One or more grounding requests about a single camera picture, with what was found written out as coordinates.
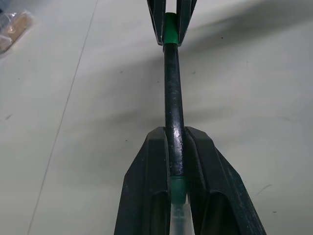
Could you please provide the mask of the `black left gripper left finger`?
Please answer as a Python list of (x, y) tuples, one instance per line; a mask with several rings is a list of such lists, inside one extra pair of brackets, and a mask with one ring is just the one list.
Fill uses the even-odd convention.
[(114, 235), (169, 235), (170, 170), (163, 127), (148, 133), (125, 174)]

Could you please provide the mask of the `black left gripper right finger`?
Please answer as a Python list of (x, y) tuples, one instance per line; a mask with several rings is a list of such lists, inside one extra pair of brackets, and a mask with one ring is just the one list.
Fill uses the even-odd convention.
[(240, 175), (212, 139), (186, 127), (184, 149), (195, 235), (267, 235)]

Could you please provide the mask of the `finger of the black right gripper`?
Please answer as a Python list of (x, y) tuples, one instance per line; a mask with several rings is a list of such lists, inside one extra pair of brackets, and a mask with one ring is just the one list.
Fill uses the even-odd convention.
[(147, 0), (157, 44), (163, 45), (165, 0)]
[(182, 45), (195, 5), (196, 0), (177, 0), (178, 46)]

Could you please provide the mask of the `green marker cap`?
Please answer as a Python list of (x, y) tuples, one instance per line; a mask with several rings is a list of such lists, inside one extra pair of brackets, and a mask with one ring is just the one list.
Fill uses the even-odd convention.
[(165, 13), (163, 44), (178, 45), (178, 42), (179, 36), (178, 36), (177, 15), (171, 12)]

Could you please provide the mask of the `black marker with green end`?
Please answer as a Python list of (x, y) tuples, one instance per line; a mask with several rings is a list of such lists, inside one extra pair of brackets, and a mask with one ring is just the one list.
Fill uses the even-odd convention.
[(184, 119), (179, 70), (178, 46), (164, 45), (165, 132), (168, 142), (171, 179), (171, 203), (185, 204), (187, 196), (184, 178)]

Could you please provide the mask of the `plastic-wrapped brown package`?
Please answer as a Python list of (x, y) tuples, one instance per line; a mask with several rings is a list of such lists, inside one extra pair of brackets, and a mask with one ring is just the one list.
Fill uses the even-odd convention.
[(0, 13), (0, 56), (33, 25), (33, 15), (28, 10)]

